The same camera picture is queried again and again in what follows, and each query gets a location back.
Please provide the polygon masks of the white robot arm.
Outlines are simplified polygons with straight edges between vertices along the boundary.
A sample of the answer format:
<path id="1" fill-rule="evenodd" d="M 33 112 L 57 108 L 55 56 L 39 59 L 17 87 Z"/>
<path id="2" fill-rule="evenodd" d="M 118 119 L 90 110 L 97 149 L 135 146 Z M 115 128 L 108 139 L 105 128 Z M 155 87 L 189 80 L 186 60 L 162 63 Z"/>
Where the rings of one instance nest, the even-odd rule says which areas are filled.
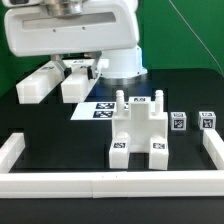
<path id="1" fill-rule="evenodd" d="M 138 46 L 139 0 L 1 0 L 8 8 L 5 33 L 18 56 L 84 53 L 107 59 L 105 79 L 129 79 L 145 72 Z"/>

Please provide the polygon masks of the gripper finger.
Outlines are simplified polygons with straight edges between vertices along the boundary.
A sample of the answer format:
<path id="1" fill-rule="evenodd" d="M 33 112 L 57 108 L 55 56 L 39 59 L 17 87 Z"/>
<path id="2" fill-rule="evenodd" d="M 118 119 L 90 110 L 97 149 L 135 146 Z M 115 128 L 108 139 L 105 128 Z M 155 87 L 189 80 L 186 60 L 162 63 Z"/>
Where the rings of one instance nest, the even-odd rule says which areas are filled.
<path id="1" fill-rule="evenodd" d="M 51 61 L 54 63 L 57 69 L 61 72 L 62 79 L 67 78 L 72 73 L 72 69 L 66 66 L 66 64 L 62 60 L 61 55 L 52 55 Z"/>
<path id="2" fill-rule="evenodd" d="M 86 54 L 87 59 L 92 59 L 93 63 L 87 67 L 87 76 L 88 79 L 96 79 L 98 77 L 98 69 L 97 65 L 100 60 L 100 57 L 102 55 L 101 51 L 96 51 L 96 52 L 88 52 Z"/>

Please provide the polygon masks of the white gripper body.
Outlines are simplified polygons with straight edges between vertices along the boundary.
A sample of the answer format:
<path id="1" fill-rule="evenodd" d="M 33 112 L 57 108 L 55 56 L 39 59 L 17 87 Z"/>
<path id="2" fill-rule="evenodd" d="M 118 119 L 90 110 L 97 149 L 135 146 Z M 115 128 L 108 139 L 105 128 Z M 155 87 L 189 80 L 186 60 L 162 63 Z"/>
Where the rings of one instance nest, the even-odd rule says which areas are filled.
<path id="1" fill-rule="evenodd" d="M 5 33 L 20 56 L 133 48 L 138 0 L 3 0 Z"/>

